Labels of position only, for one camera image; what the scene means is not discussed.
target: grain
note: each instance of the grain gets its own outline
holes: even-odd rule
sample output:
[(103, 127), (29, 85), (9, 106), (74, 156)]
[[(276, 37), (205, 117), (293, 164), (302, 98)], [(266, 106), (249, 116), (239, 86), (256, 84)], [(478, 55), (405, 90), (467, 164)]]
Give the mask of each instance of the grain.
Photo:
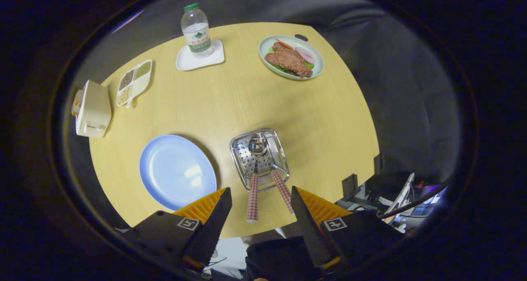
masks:
[(126, 75), (124, 75), (123, 79), (121, 80), (121, 83), (119, 84), (119, 91), (123, 89), (124, 87), (126, 87), (128, 84), (130, 84), (130, 82), (132, 82), (132, 76), (133, 76), (133, 70), (126, 73)]
[(144, 63), (137, 69), (137, 73), (135, 73), (135, 79), (145, 75), (148, 73), (148, 71), (150, 71), (150, 62)]
[(121, 91), (121, 94), (117, 98), (117, 105), (122, 105), (128, 101), (128, 97), (130, 97), (130, 90), (131, 87), (128, 86), (127, 88)]

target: meat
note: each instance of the meat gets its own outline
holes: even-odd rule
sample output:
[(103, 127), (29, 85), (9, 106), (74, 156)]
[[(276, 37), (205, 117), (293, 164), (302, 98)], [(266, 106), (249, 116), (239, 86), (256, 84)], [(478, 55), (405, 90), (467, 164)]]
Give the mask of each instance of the meat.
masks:
[(309, 78), (313, 75), (313, 71), (304, 65), (305, 60), (296, 51), (291, 50), (278, 42), (273, 46), (273, 50), (275, 50), (275, 53), (265, 55), (265, 60), (269, 63), (291, 70), (300, 78)]
[(287, 47), (285, 47), (282, 43), (280, 42), (276, 42), (274, 45), (273, 45), (273, 50), (275, 50), (276, 52), (288, 52), (290, 54), (293, 54), (295, 57), (297, 57), (302, 63), (305, 63), (305, 59), (303, 59), (303, 57), (298, 53), (296, 52), (295, 50), (292, 50), (292, 49), (289, 49)]

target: white coaster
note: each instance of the white coaster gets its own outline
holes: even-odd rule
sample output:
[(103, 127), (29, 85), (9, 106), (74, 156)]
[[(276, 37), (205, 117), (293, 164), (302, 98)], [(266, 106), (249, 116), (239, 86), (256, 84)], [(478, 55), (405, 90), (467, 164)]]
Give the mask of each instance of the white coaster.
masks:
[(175, 60), (175, 66), (182, 71), (188, 71), (205, 66), (216, 65), (225, 60), (224, 44), (218, 39), (210, 39), (212, 54), (203, 59), (194, 58), (189, 46), (181, 48)]

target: bottle label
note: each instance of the bottle label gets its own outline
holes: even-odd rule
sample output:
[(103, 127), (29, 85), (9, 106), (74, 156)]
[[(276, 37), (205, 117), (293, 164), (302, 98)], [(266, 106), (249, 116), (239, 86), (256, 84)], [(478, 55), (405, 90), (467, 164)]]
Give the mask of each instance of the bottle label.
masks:
[(183, 35), (187, 39), (191, 52), (204, 52), (210, 47), (209, 26), (196, 32), (183, 33)]

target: wooden table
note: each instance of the wooden table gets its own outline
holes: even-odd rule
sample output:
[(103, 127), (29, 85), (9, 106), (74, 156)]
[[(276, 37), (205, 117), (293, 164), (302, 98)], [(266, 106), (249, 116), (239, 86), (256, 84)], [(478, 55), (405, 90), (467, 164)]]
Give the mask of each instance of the wooden table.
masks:
[[(232, 209), (221, 238), (265, 232), (296, 221), (277, 189), (259, 194), (258, 223), (247, 223), (248, 192), (229, 152), (229, 142), (262, 127), (274, 129), (282, 142), (296, 185), (331, 202), (342, 198), (341, 181), (373, 175), (378, 155), (375, 127), (366, 101), (337, 52), (310, 26), (243, 23), (210, 29), (224, 44), (225, 62), (191, 71), (175, 67), (184, 37), (140, 54), (117, 69), (108, 86), (112, 120), (104, 138), (90, 138), (98, 180), (113, 207), (130, 225), (154, 211), (170, 211), (154, 200), (139, 177), (139, 157), (153, 138), (177, 134), (197, 144), (209, 157), (218, 189), (231, 187)], [(302, 34), (324, 58), (324, 71), (307, 81), (288, 80), (269, 70), (258, 43), (270, 35)], [(150, 86), (133, 108), (117, 107), (123, 74), (146, 59), (154, 61)]]

